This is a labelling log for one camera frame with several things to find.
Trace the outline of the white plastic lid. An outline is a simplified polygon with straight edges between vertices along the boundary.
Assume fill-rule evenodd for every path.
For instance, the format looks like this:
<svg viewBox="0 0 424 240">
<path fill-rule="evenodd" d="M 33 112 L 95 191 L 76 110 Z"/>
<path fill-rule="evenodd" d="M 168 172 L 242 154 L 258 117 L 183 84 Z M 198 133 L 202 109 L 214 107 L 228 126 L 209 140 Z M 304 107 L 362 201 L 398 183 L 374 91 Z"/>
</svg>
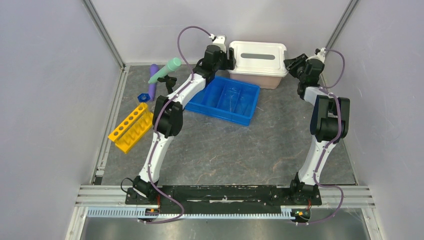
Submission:
<svg viewBox="0 0 424 240">
<path fill-rule="evenodd" d="M 285 77 L 285 52 L 282 43 L 232 41 L 229 47 L 234 51 L 235 67 L 231 74 Z"/>
</svg>

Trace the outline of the pink plastic bin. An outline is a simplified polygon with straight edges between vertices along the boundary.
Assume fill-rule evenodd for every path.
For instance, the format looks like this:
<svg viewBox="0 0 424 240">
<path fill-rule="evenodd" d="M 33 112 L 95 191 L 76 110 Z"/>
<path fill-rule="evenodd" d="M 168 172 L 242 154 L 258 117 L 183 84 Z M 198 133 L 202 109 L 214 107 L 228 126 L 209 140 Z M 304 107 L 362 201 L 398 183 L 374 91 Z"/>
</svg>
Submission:
<svg viewBox="0 0 424 240">
<path fill-rule="evenodd" d="M 257 85 L 261 89 L 270 90 L 276 89 L 283 79 L 281 76 L 249 75 L 240 73 L 230 73 L 229 75 L 233 80 Z"/>
</svg>

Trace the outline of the blue funnel with stem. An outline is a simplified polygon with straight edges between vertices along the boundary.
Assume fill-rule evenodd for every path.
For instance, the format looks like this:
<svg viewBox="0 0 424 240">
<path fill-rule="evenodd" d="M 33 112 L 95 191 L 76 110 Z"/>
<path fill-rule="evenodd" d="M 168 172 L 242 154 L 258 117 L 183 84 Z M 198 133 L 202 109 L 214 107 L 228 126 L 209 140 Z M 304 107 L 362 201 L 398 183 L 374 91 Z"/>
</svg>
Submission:
<svg viewBox="0 0 424 240">
<path fill-rule="evenodd" d="M 150 97 L 150 95 L 149 95 L 148 93 L 141 93 L 141 94 L 137 97 L 137 100 L 138 100 L 140 103 L 146 103 L 146 102 L 149 102 L 149 101 L 151 100 L 151 97 Z"/>
</svg>

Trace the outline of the yellow test tube rack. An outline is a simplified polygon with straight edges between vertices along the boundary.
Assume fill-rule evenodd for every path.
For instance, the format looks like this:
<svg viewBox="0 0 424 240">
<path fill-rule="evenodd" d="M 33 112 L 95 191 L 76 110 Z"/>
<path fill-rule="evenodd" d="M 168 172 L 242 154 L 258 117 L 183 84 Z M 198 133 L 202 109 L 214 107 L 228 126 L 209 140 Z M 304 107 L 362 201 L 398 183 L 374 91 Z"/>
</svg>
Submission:
<svg viewBox="0 0 424 240">
<path fill-rule="evenodd" d="M 152 126 L 153 113 L 142 102 L 108 135 L 108 139 L 127 154 Z"/>
</svg>

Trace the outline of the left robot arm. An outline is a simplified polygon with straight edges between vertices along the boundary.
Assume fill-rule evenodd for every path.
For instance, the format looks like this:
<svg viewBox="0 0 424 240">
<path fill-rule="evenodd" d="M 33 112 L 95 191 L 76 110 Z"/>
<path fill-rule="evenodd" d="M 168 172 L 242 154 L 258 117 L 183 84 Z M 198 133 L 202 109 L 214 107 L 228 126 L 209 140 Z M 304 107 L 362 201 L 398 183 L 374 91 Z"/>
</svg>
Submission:
<svg viewBox="0 0 424 240">
<path fill-rule="evenodd" d="M 153 113 L 153 139 L 145 163 L 132 181 L 132 189 L 145 204 L 153 203 L 159 190 L 157 183 L 168 147 L 183 127 L 183 112 L 187 103 L 205 89 L 219 70 L 233 70 L 236 65 L 235 50 L 227 51 L 211 44 L 204 57 L 192 70 L 187 80 L 167 96 L 159 96 Z"/>
</svg>

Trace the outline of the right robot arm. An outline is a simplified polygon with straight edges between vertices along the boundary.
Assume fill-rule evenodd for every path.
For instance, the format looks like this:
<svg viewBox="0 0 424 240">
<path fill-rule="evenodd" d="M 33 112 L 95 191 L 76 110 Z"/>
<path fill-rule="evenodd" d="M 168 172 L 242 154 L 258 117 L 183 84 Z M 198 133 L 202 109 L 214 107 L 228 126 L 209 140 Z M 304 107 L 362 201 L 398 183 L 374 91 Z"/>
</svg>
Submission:
<svg viewBox="0 0 424 240">
<path fill-rule="evenodd" d="M 327 158 L 349 130 L 350 100 L 335 96 L 318 83 L 325 67 L 325 54 L 301 54 L 283 62 L 288 73 L 299 80 L 299 97 L 313 105 L 309 125 L 311 146 L 288 191 L 293 203 L 302 204 L 319 197 L 321 172 Z"/>
</svg>

